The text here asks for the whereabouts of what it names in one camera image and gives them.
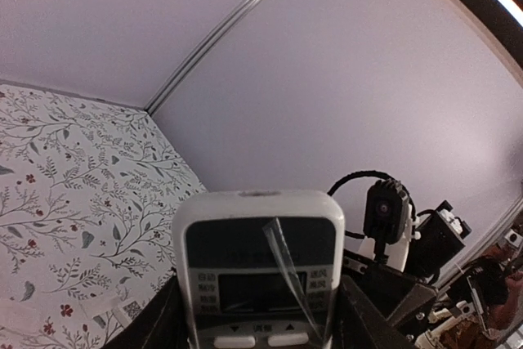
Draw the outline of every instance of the leaf pattern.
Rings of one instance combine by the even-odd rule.
[[[33,296],[34,290],[34,284],[30,283],[29,281],[25,281],[25,293],[20,301],[25,302],[29,300]]]
[[[9,168],[6,168],[6,167],[3,167],[2,165],[0,165],[0,175],[8,175],[9,173],[14,173],[15,171],[13,171],[12,169],[9,169]]]
[[[78,302],[114,291],[147,303],[172,274],[177,206],[204,188],[142,111],[0,92],[0,263],[16,290],[0,297],[40,306],[46,321],[38,336],[2,338],[98,349],[122,326],[111,313],[88,319]]]

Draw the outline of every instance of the plastic film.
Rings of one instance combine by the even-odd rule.
[[[314,339],[311,339],[311,344],[323,346],[325,336],[322,334],[321,328],[315,322],[314,316],[309,308],[305,293],[303,292],[302,283],[294,267],[293,259],[285,242],[284,233],[281,229],[279,219],[275,218],[263,227],[265,236],[270,245],[270,250],[275,257],[281,275],[285,279],[285,283],[291,290],[291,293],[296,298],[296,301],[303,313],[305,314],[309,324],[315,332]]]

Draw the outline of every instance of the black holder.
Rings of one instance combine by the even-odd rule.
[[[440,215],[442,209],[450,212],[452,206],[444,201],[435,211],[431,211],[431,215],[417,228],[421,239],[410,244],[406,273],[417,277],[431,277],[465,247],[463,239],[471,233],[470,227],[461,218],[456,217],[463,228],[463,233],[458,235]]]
[[[142,313],[103,349],[188,349],[187,328],[176,276]],[[383,317],[349,275],[337,294],[333,349],[412,349],[413,344]]]

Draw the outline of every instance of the black camera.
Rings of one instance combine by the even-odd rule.
[[[376,240],[376,260],[384,258],[386,244],[397,243],[409,219],[409,195],[397,180],[379,180],[367,192],[364,233]]]

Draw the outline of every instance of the wire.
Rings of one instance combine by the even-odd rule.
[[[351,180],[354,179],[360,179],[362,177],[377,177],[378,179],[382,180],[395,180],[394,177],[389,175],[386,172],[380,172],[380,171],[358,171],[349,173],[348,175],[342,177],[340,180],[336,181],[332,187],[330,187],[329,192],[327,194],[329,196],[333,196],[334,193],[341,187],[344,186],[346,183],[348,183]],[[412,200],[412,197],[410,196],[409,190],[407,190],[407,187],[405,187],[403,184],[401,185],[403,189],[405,190],[405,193],[409,196],[409,203],[412,206],[412,218],[414,219],[416,217],[416,206],[414,205],[414,201]],[[361,239],[364,239],[364,235],[360,234],[353,234],[358,236],[363,236]]]
[[[358,239],[358,240],[363,240],[365,238],[365,235],[362,235],[361,233],[354,233],[354,232],[350,232],[348,230],[345,231],[345,236],[351,237],[352,239]]]
[[[422,212],[418,213],[418,217],[426,216],[427,214],[434,214],[436,210],[428,208],[427,210],[423,210]]]
[[[429,285],[433,285],[437,282],[437,280],[440,278],[441,270],[438,269],[436,273],[432,276],[431,280],[428,281]]]

